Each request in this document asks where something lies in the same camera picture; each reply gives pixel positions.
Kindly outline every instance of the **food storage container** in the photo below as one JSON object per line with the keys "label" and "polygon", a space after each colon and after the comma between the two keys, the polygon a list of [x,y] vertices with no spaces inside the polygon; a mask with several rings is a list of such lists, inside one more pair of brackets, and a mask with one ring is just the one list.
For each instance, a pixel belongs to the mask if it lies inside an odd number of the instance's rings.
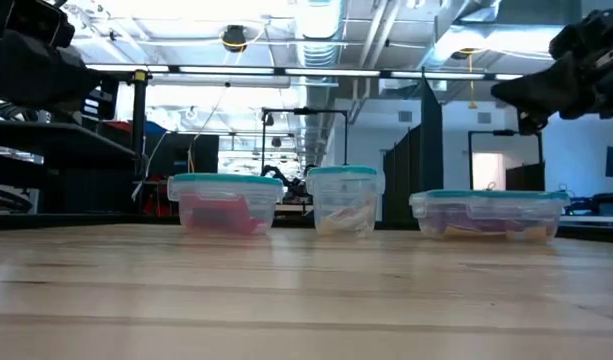
{"label": "food storage container", "polygon": [[261,176],[196,173],[168,180],[168,198],[179,201],[182,225],[199,231],[265,233],[282,193],[279,180]]}
{"label": "food storage container", "polygon": [[564,192],[433,190],[409,202],[428,236],[548,240],[570,200]]}
{"label": "food storage container", "polygon": [[313,195],[315,226],[320,235],[354,233],[375,228],[377,196],[384,193],[384,175],[365,166],[314,168],[306,188]]}

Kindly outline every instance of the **wood grain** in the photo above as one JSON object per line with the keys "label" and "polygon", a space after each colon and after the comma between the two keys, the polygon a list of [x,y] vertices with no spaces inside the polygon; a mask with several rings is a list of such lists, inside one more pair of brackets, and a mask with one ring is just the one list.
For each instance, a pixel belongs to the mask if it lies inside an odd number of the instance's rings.
{"label": "wood grain", "polygon": [[0,359],[613,359],[613,244],[0,232]]}

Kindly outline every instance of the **desk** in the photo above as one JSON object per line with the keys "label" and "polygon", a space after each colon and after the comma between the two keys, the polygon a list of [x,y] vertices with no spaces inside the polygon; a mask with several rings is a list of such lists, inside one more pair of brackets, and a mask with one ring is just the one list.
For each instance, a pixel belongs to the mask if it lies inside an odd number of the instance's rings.
{"label": "desk", "polygon": [[0,359],[613,359],[613,244],[0,232]]}

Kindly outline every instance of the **ceiling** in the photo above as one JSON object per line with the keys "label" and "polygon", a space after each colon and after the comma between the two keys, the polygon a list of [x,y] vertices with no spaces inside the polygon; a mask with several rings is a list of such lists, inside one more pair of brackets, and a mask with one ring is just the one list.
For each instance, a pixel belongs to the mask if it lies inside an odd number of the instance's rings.
{"label": "ceiling", "polygon": [[[416,69],[422,64],[430,46],[437,40],[435,29],[439,25],[436,22],[448,16],[446,13],[452,11],[454,3],[469,0],[384,1],[387,1],[384,18],[373,47],[368,52],[371,56],[376,53],[374,67]],[[364,42],[369,37],[373,18],[379,13],[381,1],[329,2],[332,4],[330,6],[337,3],[337,12],[322,13],[321,10],[309,7],[309,0],[70,0],[64,10],[77,29],[73,45],[88,64],[302,67],[309,66],[310,60],[304,60],[308,46],[322,47],[333,44],[331,47],[339,52],[335,53],[338,55],[334,57],[335,61],[330,67],[359,68]],[[338,16],[340,21],[334,23],[331,28],[329,20],[335,16]],[[395,19],[390,31],[387,30],[386,20],[389,16],[394,16]],[[220,36],[228,25],[245,27],[248,46],[242,53],[225,50]],[[327,39],[319,37],[324,37],[329,32],[332,36]],[[387,46],[384,46],[381,52],[380,40],[387,40]],[[527,74],[549,66],[551,61],[544,55],[545,50],[524,56],[518,53],[511,56],[498,51],[483,51],[472,55],[472,65],[468,60],[449,59],[439,70]],[[363,67],[369,65],[371,64],[365,62]],[[224,91],[220,84],[227,80],[238,85]],[[311,80],[190,75],[178,79],[159,78],[156,79],[157,85],[149,87],[148,90],[148,116],[171,130],[260,131],[259,116],[262,107],[326,107],[335,104],[334,101],[326,101],[327,98],[339,98],[336,94],[353,93],[348,85],[352,82],[349,81],[333,81],[328,84],[315,81],[316,86],[313,86]],[[452,81],[447,84],[446,91],[439,91],[437,96],[443,102],[491,100],[490,85],[476,82],[471,88],[470,82]],[[314,103],[313,94],[318,93],[325,96],[320,97],[323,100],[319,103]],[[131,96],[129,88],[123,89],[118,106],[118,119],[130,120]],[[372,98],[378,96],[378,91],[371,94]],[[295,163],[304,166],[321,159],[326,148],[326,129],[332,126],[332,121],[323,116],[280,116],[272,131],[291,132],[296,135],[290,142],[292,145],[283,144],[280,150],[285,150],[285,146],[293,146],[292,150],[286,149],[297,154],[299,160]],[[267,145],[272,148],[270,140]],[[252,146],[260,147],[261,139],[253,141]],[[246,160],[243,163],[250,167],[251,161]],[[234,169],[235,167],[222,168],[224,171]],[[296,175],[299,167],[286,170]]]}

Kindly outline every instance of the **wooden table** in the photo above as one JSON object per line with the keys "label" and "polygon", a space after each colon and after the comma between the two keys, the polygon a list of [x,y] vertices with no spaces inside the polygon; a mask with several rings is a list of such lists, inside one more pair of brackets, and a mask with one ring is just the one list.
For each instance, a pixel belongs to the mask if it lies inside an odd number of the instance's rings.
{"label": "wooden table", "polygon": [[613,244],[0,232],[3,359],[613,359]]}

